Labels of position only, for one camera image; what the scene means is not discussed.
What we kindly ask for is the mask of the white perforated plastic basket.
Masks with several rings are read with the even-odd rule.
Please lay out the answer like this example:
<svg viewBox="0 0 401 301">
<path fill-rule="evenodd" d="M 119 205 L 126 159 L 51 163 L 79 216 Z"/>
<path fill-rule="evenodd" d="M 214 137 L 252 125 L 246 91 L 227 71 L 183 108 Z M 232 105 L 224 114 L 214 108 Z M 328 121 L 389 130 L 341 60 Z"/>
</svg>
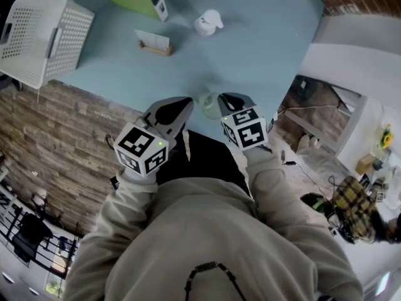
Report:
<svg viewBox="0 0 401 301">
<path fill-rule="evenodd" d="M 0 37 L 0 72 L 39 89 L 75 70 L 94 17 L 73 0 L 15 0 Z"/>
</svg>

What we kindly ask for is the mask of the black metal rack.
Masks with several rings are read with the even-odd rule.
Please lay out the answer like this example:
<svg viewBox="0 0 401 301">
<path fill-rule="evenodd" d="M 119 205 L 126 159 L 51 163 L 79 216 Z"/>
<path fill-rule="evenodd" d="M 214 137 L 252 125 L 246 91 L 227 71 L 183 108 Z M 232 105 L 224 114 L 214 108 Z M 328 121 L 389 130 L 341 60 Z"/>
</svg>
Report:
<svg viewBox="0 0 401 301">
<path fill-rule="evenodd" d="M 22 263 L 35 263 L 46 271 L 66 278 L 80 243 L 76 231 L 64 231 L 60 217 L 51 216 L 45 194 L 33 193 L 23 201 L 12 187 L 3 183 L 9 170 L 0 167 L 0 238 Z"/>
</svg>

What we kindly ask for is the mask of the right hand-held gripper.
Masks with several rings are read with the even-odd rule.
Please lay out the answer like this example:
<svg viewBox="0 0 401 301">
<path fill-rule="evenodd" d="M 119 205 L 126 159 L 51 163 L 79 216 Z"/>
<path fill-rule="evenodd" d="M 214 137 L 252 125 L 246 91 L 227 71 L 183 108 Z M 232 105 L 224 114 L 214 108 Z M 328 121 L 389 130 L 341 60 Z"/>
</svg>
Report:
<svg viewBox="0 0 401 301">
<path fill-rule="evenodd" d="M 221 124 L 229 142 L 242 151 L 268 143 L 268 124 L 260 107 L 241 93 L 224 93 L 218 96 Z"/>
</svg>

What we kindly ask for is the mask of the person's left forearm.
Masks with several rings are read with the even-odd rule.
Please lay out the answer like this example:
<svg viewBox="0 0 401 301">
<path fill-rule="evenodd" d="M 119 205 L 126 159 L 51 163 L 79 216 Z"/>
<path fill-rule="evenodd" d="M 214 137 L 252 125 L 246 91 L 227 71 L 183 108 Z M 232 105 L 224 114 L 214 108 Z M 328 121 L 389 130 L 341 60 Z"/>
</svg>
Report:
<svg viewBox="0 0 401 301">
<path fill-rule="evenodd" d="M 97 230 L 107 236 L 135 236 L 143 230 L 148 204 L 158 190 L 156 174 L 143 177 L 126 168 L 117 172 L 117 181 L 118 189 L 103 203 Z"/>
</svg>

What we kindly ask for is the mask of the person's black trousers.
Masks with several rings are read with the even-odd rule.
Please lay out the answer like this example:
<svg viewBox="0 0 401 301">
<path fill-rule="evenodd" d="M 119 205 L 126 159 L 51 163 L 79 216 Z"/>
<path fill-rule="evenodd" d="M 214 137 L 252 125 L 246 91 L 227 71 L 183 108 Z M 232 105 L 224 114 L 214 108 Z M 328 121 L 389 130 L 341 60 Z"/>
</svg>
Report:
<svg viewBox="0 0 401 301">
<path fill-rule="evenodd" d="M 157 184 L 189 177 L 213 178 L 231 182 L 249 194 L 245 177 L 225 144 L 191 130 L 188 135 L 190 155 L 180 131 L 168 161 L 156 173 Z"/>
</svg>

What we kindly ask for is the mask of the clear glass cup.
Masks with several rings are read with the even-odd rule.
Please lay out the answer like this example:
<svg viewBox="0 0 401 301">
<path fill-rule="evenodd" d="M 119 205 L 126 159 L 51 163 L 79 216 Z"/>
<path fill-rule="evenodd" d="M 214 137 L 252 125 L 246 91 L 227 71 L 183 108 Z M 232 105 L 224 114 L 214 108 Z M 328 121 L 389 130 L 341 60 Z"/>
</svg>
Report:
<svg viewBox="0 0 401 301">
<path fill-rule="evenodd" d="M 199 105 L 209 119 L 217 120 L 222 118 L 219 96 L 219 93 L 207 92 L 199 97 Z"/>
</svg>

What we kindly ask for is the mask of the yellow sunflower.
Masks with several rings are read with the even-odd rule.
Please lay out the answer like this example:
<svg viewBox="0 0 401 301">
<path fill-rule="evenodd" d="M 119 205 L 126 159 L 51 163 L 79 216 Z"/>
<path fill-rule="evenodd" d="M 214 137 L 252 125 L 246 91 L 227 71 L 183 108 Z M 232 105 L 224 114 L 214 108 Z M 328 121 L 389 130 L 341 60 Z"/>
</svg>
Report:
<svg viewBox="0 0 401 301">
<path fill-rule="evenodd" d="M 381 150 L 388 148 L 391 145 L 392 140 L 393 140 L 392 128 L 390 124 L 387 124 L 384 126 L 383 132 L 380 136 L 379 145 Z"/>
</svg>

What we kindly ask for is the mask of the yellow plaid cloth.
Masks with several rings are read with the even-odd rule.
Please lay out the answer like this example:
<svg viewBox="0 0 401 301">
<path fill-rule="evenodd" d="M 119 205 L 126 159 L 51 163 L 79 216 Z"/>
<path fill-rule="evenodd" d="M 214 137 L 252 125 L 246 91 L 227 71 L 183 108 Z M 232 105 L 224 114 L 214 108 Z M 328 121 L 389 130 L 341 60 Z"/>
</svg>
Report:
<svg viewBox="0 0 401 301">
<path fill-rule="evenodd" d="M 383 221 L 375 201 L 353 176 L 337 185 L 331 200 L 345 218 L 353 239 L 373 243 L 378 239 Z"/>
</svg>

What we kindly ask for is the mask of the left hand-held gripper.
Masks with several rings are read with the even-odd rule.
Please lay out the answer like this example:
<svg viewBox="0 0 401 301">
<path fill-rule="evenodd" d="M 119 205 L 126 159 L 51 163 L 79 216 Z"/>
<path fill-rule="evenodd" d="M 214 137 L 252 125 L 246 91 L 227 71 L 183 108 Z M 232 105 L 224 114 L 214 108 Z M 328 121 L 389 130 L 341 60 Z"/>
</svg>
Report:
<svg viewBox="0 0 401 301">
<path fill-rule="evenodd" d="M 113 148 L 119 163 L 140 176 L 157 171 L 170 158 L 175 137 L 192 114 L 194 100 L 170 97 L 153 103 L 144 117 L 128 122 Z"/>
</svg>

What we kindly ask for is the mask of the person's right forearm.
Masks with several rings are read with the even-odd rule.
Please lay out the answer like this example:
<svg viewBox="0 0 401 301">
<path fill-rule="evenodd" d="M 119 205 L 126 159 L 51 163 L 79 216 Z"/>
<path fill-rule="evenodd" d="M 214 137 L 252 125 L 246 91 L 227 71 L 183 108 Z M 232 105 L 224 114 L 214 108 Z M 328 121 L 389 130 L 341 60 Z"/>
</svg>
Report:
<svg viewBox="0 0 401 301">
<path fill-rule="evenodd" d="M 258 206 L 258 214 L 268 224 L 295 223 L 303 215 L 276 154 L 254 147 L 244 151 L 247 159 L 249 189 Z"/>
</svg>

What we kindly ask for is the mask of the white plastic bottle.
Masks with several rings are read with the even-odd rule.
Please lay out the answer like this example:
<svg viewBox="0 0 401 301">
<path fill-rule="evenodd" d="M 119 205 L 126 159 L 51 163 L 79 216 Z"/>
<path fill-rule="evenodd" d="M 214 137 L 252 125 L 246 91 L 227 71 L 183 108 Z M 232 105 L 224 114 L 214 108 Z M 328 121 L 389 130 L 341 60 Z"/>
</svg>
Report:
<svg viewBox="0 0 401 301">
<path fill-rule="evenodd" d="M 217 28 L 222 29 L 223 27 L 221 15 L 214 9 L 205 11 L 194 21 L 194 28 L 201 36 L 212 36 Z"/>
</svg>

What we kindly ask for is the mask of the wooden card stand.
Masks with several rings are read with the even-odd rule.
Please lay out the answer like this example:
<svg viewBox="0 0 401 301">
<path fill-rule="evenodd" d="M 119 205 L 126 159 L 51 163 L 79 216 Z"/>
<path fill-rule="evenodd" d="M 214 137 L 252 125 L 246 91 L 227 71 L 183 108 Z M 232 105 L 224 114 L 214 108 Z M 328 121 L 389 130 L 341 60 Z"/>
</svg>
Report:
<svg viewBox="0 0 401 301">
<path fill-rule="evenodd" d="M 140 49 L 164 56 L 172 54 L 173 46 L 168 37 L 140 30 L 135 30 L 135 34 Z"/>
</svg>

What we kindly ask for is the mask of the brown cardboard box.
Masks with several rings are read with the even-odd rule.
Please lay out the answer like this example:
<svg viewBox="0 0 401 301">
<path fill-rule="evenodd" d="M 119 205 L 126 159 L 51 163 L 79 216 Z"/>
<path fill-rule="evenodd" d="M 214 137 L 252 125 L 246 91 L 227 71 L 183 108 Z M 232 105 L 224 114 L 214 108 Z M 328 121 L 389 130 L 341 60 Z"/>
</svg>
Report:
<svg viewBox="0 0 401 301">
<path fill-rule="evenodd" d="M 362 157 L 357 162 L 357 165 L 355 168 L 355 171 L 357 172 L 357 174 L 359 174 L 359 175 L 366 174 L 373 166 L 373 162 L 375 159 L 376 159 L 376 157 L 371 154 L 367 154 L 366 156 Z"/>
</svg>

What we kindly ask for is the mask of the person's beige hoodie torso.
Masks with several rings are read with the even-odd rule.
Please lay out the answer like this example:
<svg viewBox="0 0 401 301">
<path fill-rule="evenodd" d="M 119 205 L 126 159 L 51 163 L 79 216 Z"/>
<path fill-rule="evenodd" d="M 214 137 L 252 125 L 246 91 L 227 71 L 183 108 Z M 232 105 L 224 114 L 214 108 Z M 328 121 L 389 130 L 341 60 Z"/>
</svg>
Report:
<svg viewBox="0 0 401 301">
<path fill-rule="evenodd" d="M 84 237 L 63 301 L 363 301 L 344 252 L 304 210 L 268 224 L 251 193 L 188 178 L 158 185 L 146 215 L 135 236 Z"/>
</svg>

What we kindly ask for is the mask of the black green bag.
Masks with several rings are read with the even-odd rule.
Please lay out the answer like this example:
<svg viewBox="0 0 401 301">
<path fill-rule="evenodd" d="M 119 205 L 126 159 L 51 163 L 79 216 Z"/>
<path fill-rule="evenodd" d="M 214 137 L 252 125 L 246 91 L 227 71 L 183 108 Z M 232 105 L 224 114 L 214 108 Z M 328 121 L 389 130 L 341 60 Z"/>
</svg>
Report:
<svg viewBox="0 0 401 301">
<path fill-rule="evenodd" d="M 307 206 L 322 214 L 332 227 L 338 228 L 341 225 L 334 205 L 324 196 L 316 193 L 308 193 L 302 195 L 301 200 Z"/>
</svg>

